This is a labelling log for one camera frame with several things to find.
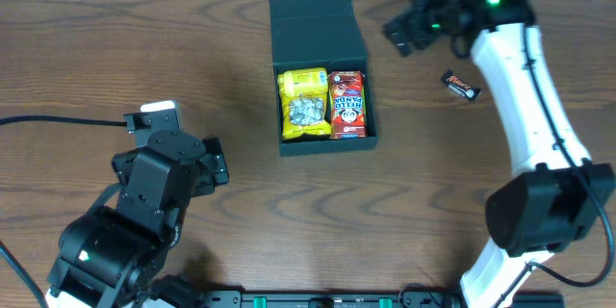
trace open box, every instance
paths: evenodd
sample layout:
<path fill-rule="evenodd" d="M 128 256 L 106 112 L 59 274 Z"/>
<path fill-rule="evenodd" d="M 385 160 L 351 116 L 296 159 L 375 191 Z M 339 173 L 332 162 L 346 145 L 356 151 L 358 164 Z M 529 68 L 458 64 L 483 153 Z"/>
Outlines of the open box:
<path fill-rule="evenodd" d="M 278 105 L 278 141 L 281 156 L 371 149 L 378 135 L 370 90 L 368 53 L 355 20 L 351 0 L 269 0 L 273 77 Z M 282 108 L 278 74 L 288 70 L 324 67 L 332 71 L 364 73 L 365 138 L 329 140 L 302 136 L 282 140 Z M 330 105 L 325 119 L 330 121 Z"/>

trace yellow snack bag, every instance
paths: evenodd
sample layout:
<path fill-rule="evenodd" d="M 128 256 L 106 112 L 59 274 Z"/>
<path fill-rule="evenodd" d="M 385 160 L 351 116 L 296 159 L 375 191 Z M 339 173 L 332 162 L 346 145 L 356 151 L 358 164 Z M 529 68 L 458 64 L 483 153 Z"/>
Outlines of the yellow snack bag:
<path fill-rule="evenodd" d="M 327 71 L 322 67 L 291 70 L 278 75 L 282 102 L 282 139 L 331 134 L 325 121 Z"/>

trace wooden table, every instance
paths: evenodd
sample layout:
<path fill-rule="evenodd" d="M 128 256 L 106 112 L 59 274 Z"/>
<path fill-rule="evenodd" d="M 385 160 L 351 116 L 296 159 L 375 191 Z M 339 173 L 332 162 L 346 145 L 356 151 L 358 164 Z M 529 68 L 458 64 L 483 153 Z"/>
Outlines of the wooden table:
<path fill-rule="evenodd" d="M 533 0 L 569 118 L 596 162 L 616 163 L 616 0 Z M 0 116 L 121 119 L 178 100 L 186 130 L 219 136 L 231 184 L 191 203 L 165 273 L 247 290 L 397 291 L 446 287 L 484 246 L 486 197 L 509 179 L 494 102 L 449 43 L 403 59 L 381 26 L 408 0 L 354 0 L 371 54 L 380 125 L 375 150 L 278 156 L 268 0 L 0 0 Z M 448 69 L 485 92 L 446 91 Z M 22 123 L 0 129 L 0 238 L 46 290 L 61 232 L 115 181 L 131 149 L 118 128 Z M 616 219 L 616 198 L 607 210 Z M 603 265 L 597 224 L 550 261 L 575 279 Z M 568 288 L 543 273 L 526 288 L 558 290 L 570 307 L 616 302 L 616 274 Z M 0 266 L 0 306 L 34 300 Z"/>

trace black cable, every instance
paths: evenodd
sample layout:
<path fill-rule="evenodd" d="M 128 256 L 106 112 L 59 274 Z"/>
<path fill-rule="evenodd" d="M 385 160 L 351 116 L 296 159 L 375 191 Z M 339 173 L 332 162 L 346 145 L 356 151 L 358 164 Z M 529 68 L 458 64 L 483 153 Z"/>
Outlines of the black cable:
<path fill-rule="evenodd" d="M 452 36 L 451 37 L 451 40 L 449 41 L 449 48 L 451 48 L 451 52 L 453 53 L 453 55 L 457 59 L 467 59 L 467 58 L 469 58 L 471 56 L 471 52 L 469 52 L 467 50 L 465 53 L 462 53 L 458 49 L 458 39 L 460 39 L 459 36 Z"/>
<path fill-rule="evenodd" d="M 96 119 L 81 119 L 66 116 L 51 116 L 51 115 L 18 115 L 9 116 L 0 119 L 0 125 L 6 125 L 22 121 L 55 121 L 70 124 L 84 125 L 104 125 L 104 126 L 126 126 L 126 121 L 111 121 L 111 120 L 96 120 Z"/>
<path fill-rule="evenodd" d="M 32 279 L 30 274 L 28 274 L 28 271 L 24 269 L 21 266 L 21 264 L 19 264 L 19 261 L 15 259 L 15 257 L 11 254 L 9 249 L 2 243 L 2 241 L 0 241 L 0 255 L 2 255 L 2 257 L 5 260 L 7 260 L 7 263 L 9 264 L 9 266 L 13 268 L 15 273 L 17 273 L 17 275 L 19 275 L 19 277 L 26 284 L 26 286 L 28 286 L 28 289 L 30 289 L 32 294 L 34 294 L 34 296 L 37 298 L 37 301 L 40 307 L 47 308 L 47 301 L 45 300 L 45 296 L 42 294 L 42 291 L 40 290 L 37 283 Z"/>
<path fill-rule="evenodd" d="M 511 283 L 511 285 L 509 285 L 509 288 L 507 288 L 507 290 L 500 294 L 499 299 L 497 300 L 497 302 L 493 305 L 493 307 L 495 308 L 499 308 L 499 306 L 501 305 L 501 303 L 503 303 L 507 297 L 509 295 L 511 295 L 511 293 L 513 293 L 513 291 L 516 289 L 516 287 L 518 286 L 518 284 L 520 284 L 520 282 L 522 281 L 522 279 L 524 279 L 525 275 L 532 271 L 532 265 L 531 264 L 526 264 L 524 266 L 524 269 L 520 272 L 520 274 L 518 274 L 518 276 L 516 277 L 516 279 L 513 281 L 513 283 Z"/>
<path fill-rule="evenodd" d="M 119 183 L 114 183 L 107 188 L 96 198 L 96 201 L 92 204 L 92 206 L 88 209 L 86 214 L 94 214 L 99 208 L 103 207 L 110 198 L 112 198 L 117 192 L 120 192 L 124 187 Z"/>
<path fill-rule="evenodd" d="M 572 171 L 574 172 L 574 175 L 579 180 L 579 183 L 581 184 L 582 188 L 588 195 L 588 198 L 590 199 L 593 206 L 597 210 L 599 219 L 601 220 L 603 224 L 603 229 L 605 231 L 605 239 L 607 241 L 607 256 L 605 259 L 605 263 L 603 265 L 603 269 L 599 273 L 599 275 L 597 275 L 594 279 L 591 279 L 589 281 L 581 282 L 581 281 L 569 279 L 563 276 L 562 274 L 557 273 L 553 269 L 550 269 L 539 263 L 529 262 L 528 265 L 535 266 L 536 268 L 543 270 L 545 273 L 549 274 L 550 276 L 554 277 L 555 279 L 567 285 L 577 287 L 577 288 L 588 288 L 588 287 L 595 286 L 601 283 L 609 275 L 609 272 L 611 271 L 612 265 L 614 263 L 614 236 L 612 234 L 612 229 L 611 229 L 611 224 L 609 223 L 609 218 L 607 217 L 607 213 L 603 209 L 601 202 L 599 201 L 595 193 L 592 191 L 592 189 L 588 185 L 586 178 L 582 175 L 575 161 L 572 159 L 571 155 L 567 151 L 564 145 L 564 140 L 558 134 L 558 130 L 556 128 L 556 125 L 554 124 L 552 116 L 550 115 L 550 110 L 548 108 L 546 100 L 544 99 L 543 93 L 541 92 L 541 87 L 539 87 L 539 82 L 537 81 L 537 76 L 535 75 L 535 72 L 534 72 L 534 60 L 530 57 L 530 52 L 528 49 L 528 37 L 527 37 L 526 27 L 527 25 L 525 23 L 522 29 L 522 39 L 524 42 L 526 67 L 528 69 L 528 73 L 530 74 L 530 79 L 532 81 L 532 85 L 534 86 L 535 93 L 537 94 L 537 98 L 539 99 L 539 103 L 545 115 L 546 121 L 548 122 L 548 125 L 550 126 L 552 135 L 554 136 L 554 140 L 556 141 L 555 144 L 560 149 L 562 156 L 567 161 L 567 164 L 571 167 Z"/>
<path fill-rule="evenodd" d="M 418 288 L 425 288 L 424 284 L 420 284 L 420 283 L 410 283 L 410 284 L 406 284 L 404 286 L 404 288 L 402 288 L 402 290 L 400 290 L 400 292 L 398 293 L 398 303 L 402 304 L 402 306 L 405 306 L 404 303 L 402 303 L 402 295 L 404 293 L 406 293 L 406 289 L 408 288 L 412 288 L 412 287 L 418 287 Z M 432 300 L 434 301 L 434 304 L 436 304 L 439 308 L 443 307 L 443 301 L 438 301 L 436 299 L 436 297 L 434 297 L 434 295 L 432 294 L 432 292 L 427 292 L 430 295 L 430 298 L 432 298 Z"/>
<path fill-rule="evenodd" d="M 110 121 L 110 120 L 95 120 L 95 119 L 81 119 L 81 118 L 73 118 L 66 116 L 51 116 L 51 115 L 18 115 L 18 116 L 9 116 L 0 119 L 0 125 L 12 124 L 23 121 L 55 121 L 55 122 L 63 122 L 70 124 L 84 124 L 84 125 L 104 125 L 104 126 L 126 126 L 125 121 Z M 0 240 L 0 254 L 2 257 L 9 263 L 9 266 L 13 268 L 15 273 L 21 278 L 21 280 L 26 284 L 28 289 L 34 294 L 37 298 L 38 304 L 42 308 L 47 308 L 47 301 L 45 300 L 45 296 L 42 294 L 37 283 L 32 279 L 28 271 L 24 269 L 19 261 L 15 259 L 15 257 L 11 254 L 9 249 L 2 243 Z"/>

